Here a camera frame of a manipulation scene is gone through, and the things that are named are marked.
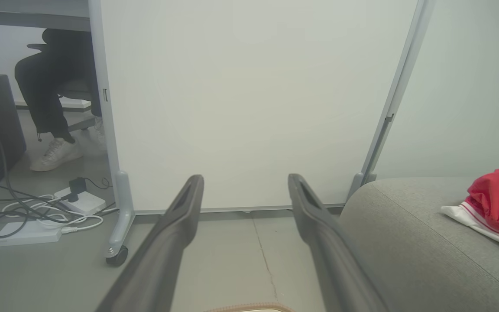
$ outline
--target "black cable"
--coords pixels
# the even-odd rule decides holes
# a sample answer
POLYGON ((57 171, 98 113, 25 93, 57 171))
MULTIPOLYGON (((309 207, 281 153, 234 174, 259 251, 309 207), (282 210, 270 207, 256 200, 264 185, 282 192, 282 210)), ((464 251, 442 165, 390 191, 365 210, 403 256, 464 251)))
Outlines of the black cable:
MULTIPOLYGON (((18 229, 16 229, 16 231, 13 231, 12 233, 9 233, 9 234, 6 234, 6 235, 0 235, 0 238, 6 238, 6 237, 10 237, 12 235, 15 235, 16 233, 18 233, 20 230, 22 230, 24 228, 24 226, 26 226, 26 222, 28 221, 28 219, 46 219, 46 220, 49 220, 49 221, 53 221, 53 222, 56 222, 56 223, 69 223, 70 221, 62 221, 62 220, 58 220, 58 219, 53 219, 53 218, 50 218, 47 216, 47 213, 49 211, 49 209, 47 211, 45 211, 44 213, 40 213, 39 211, 36 211, 35 209, 32 209, 30 206, 26 205, 21 198, 19 198, 16 193, 20 193, 22 195, 26 195, 26 196, 30 196, 30 198, 28 199, 35 199, 35 200, 40 200, 40 201, 43 201, 61 211, 64 211, 64 212, 67 212, 69 213, 68 211, 60 208, 57 206, 57 204, 55 203, 50 203, 48 200, 45 200, 43 198, 40 198, 40 197, 36 197, 36 196, 33 196, 33 195, 30 195, 30 194, 26 194, 26 193, 23 193, 23 192, 19 192, 19 191, 15 191, 11 185, 10 185, 10 179, 9 179, 9 174, 8 174, 8 168, 7 168, 7 163, 6 163, 6 155, 5 155, 5 151, 4 151, 4 148, 3 148, 3 144, 1 143, 1 140, 0 140, 0 151, 1 151, 1 156, 2 156, 2 163, 3 163, 3 174, 4 174, 4 179, 5 179, 5 182, 6 182, 6 185, 7 187, 4 187, 4 186, 0 186, 0 188, 5 188, 9 191, 10 195, 12 196, 12 198, 21 206, 21 207, 17 207, 17 208, 14 208, 12 209, 12 211, 0 211, 0 218, 4 215, 9 215, 9 214, 13 214, 13 215, 20 215, 21 217, 24 217, 24 221, 22 222, 22 225, 20 225, 20 227, 18 229), (18 209, 24 209, 26 211, 26 213, 20 213, 20 212, 17 212, 16 210, 18 209), (30 215, 30 213, 34 213, 34 214, 37 214, 39 215, 39 217, 36 217, 36 216, 33 216, 33 215, 30 215)), ((96 185, 92 180, 88 179, 88 178, 85 178, 87 180, 89 180, 90 182, 93 183, 93 185, 99 187, 98 185, 96 185)), ((109 180, 103 178, 102 180, 102 183, 103 185, 105 185, 106 187, 105 188, 101 188, 99 187, 100 189, 107 189, 109 187, 111 187, 111 185, 109 185, 109 180)), ((109 206, 103 208, 101 211, 99 212, 103 212, 105 211, 106 209, 108 209, 109 207, 111 207, 113 204, 110 204, 109 206)))
POLYGON ((91 182, 95 187, 97 187, 98 189, 108 189, 108 188, 111 188, 113 187, 111 184, 109 184, 109 180, 107 180, 106 178, 101 178, 101 183, 103 184, 103 186, 105 187, 101 187, 97 184, 95 184, 95 182, 93 182, 92 180, 90 180, 89 178, 83 178, 85 180, 88 180, 89 182, 91 182))
MULTIPOLYGON (((1 143, 1 140, 0 140, 0 151, 1 151, 1 158, 2 158, 2 163, 3 163, 3 175, 4 175, 4 179, 5 179, 6 185, 7 185, 7 189, 9 190, 9 193, 10 193, 11 197, 14 198, 14 200, 16 200, 19 203, 19 205, 21 205, 24 208, 24 210, 26 210, 26 216, 24 217, 24 221, 22 222, 22 225, 20 225, 20 227, 18 229, 16 229, 15 231, 13 231, 10 234, 0 235, 0 238, 6 238, 6 237, 9 237, 11 235, 15 235, 20 230, 22 230, 22 228, 26 225, 26 222, 28 221, 28 219, 30 217, 30 213, 34 213, 34 214, 37 214, 37 215, 44 215, 44 214, 40 213, 39 211, 36 211, 35 209, 30 208, 30 206, 26 205, 16 195, 15 191, 13 190, 13 188, 10 185, 9 174, 8 174, 8 171, 7 171, 8 168, 7 168, 7 164, 6 164, 5 150, 3 148, 3 144, 1 143)), ((56 222, 56 223, 68 223, 69 222, 69 221, 62 221, 62 220, 58 220, 58 219, 53 219, 53 218, 48 217, 47 215, 44 216, 44 219, 49 220, 49 221, 53 221, 53 222, 56 222)))
MULTIPOLYGON (((27 199, 38 199, 38 197, 21 197, 21 200, 27 200, 27 199)), ((14 201, 13 198, 0 198, 0 202, 12 202, 14 201)))
POLYGON ((107 207, 101 209, 100 211, 96 212, 95 215, 99 215, 100 217, 104 216, 104 215, 108 215, 109 213, 113 213, 113 211, 109 211, 107 213, 104 213, 104 214, 101 214, 102 212, 106 211, 107 209, 111 208, 113 205, 115 204, 115 202, 112 202, 111 204, 109 204, 107 207))
MULTIPOLYGON (((0 185, 0 188, 8 190, 8 188, 6 188, 5 186, 1 186, 1 185, 0 185)), ((26 199, 37 199, 37 200, 40 200, 40 201, 42 201, 42 202, 44 202, 44 203, 46 203, 46 204, 48 204, 48 205, 53 206, 53 203, 49 202, 47 199, 45 199, 45 198, 43 198, 43 197, 37 197, 37 196, 34 196, 34 195, 32 195, 32 194, 28 194, 28 193, 20 192, 20 191, 18 191, 18 190, 13 190, 13 191, 14 191, 15 193, 19 193, 19 194, 22 194, 22 195, 26 195, 26 196, 28 196, 28 198, 20 198, 20 199, 23 199, 23 200, 26 200, 26 199)), ((14 200, 14 199, 8 199, 8 200, 7 200, 7 199, 4 199, 4 200, 3 200, 3 199, 1 199, 1 201, 3 201, 3 202, 9 202, 9 201, 12 201, 12 200, 14 200)))

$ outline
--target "desk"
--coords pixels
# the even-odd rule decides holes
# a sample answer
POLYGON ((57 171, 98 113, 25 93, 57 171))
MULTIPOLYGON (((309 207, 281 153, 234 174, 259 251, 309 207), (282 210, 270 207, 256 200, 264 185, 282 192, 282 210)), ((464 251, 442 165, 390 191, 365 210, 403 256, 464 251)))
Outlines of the desk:
POLYGON ((90 31, 87 0, 0 0, 0 25, 90 31))

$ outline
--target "black pants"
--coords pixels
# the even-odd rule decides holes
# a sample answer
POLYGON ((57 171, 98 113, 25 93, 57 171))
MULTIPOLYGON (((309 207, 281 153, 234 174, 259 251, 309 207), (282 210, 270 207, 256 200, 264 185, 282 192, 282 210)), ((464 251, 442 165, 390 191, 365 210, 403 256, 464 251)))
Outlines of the black pants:
POLYGON ((46 49, 20 60, 14 75, 38 133, 69 137, 57 95, 57 88, 63 83, 85 79, 91 91, 91 112, 101 116, 91 33, 46 29, 42 37, 46 49))

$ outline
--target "white power strip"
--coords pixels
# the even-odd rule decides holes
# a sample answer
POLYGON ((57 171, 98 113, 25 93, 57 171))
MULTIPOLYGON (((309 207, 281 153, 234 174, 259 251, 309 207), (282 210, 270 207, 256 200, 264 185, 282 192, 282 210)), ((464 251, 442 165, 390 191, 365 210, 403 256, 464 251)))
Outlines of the white power strip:
MULTIPOLYGON (((55 193, 55 196, 60 198, 70 193, 71 188, 66 188, 55 193)), ((84 215, 93 215, 94 213, 105 208, 105 200, 88 192, 82 192, 78 194, 77 201, 71 203, 68 200, 62 200, 61 203, 71 209, 71 211, 82 213, 84 215)))
MULTIPOLYGON (((51 243, 61 238, 61 224, 44 221, 47 224, 54 224, 55 227, 42 224, 38 221, 28 221, 26 225, 16 234, 6 238, 0 238, 1 246, 16 246, 27 244, 51 243)), ((0 235, 8 235, 18 230, 22 222, 7 223, 0 231, 0 235)))

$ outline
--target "black plug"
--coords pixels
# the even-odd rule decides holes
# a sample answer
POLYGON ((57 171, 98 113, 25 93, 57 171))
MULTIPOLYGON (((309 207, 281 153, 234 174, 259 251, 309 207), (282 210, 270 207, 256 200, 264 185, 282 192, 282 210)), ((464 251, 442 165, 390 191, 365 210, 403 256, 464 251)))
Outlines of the black plug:
POLYGON ((71 194, 80 194, 87 191, 86 180, 84 178, 76 178, 69 181, 69 187, 71 188, 71 194))
POLYGON ((69 203, 74 203, 75 201, 78 200, 78 195, 71 193, 67 195, 67 198, 69 200, 69 203))

